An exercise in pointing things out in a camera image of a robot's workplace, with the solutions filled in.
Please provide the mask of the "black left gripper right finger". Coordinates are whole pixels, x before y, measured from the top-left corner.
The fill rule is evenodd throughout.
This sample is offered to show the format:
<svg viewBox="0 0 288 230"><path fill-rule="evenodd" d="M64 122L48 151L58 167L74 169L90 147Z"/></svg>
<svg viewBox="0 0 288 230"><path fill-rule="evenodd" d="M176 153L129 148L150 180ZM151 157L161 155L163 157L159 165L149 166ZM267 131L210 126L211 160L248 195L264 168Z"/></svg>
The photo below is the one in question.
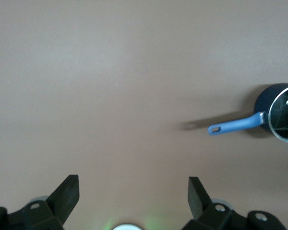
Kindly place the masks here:
<svg viewBox="0 0 288 230"><path fill-rule="evenodd" d="M227 205L213 202L198 177L188 181L188 204L193 216L184 230L246 230L245 217Z"/></svg>

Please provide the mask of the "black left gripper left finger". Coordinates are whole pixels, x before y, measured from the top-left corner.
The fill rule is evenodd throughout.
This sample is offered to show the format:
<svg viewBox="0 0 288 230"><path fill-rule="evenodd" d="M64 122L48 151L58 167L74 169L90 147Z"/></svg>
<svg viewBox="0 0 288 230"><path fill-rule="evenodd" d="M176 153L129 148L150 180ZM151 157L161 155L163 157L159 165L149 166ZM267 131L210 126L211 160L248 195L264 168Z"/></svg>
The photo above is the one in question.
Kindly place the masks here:
<svg viewBox="0 0 288 230"><path fill-rule="evenodd" d="M8 230L62 230L79 201L79 176L69 175L46 200L35 200L7 216Z"/></svg>

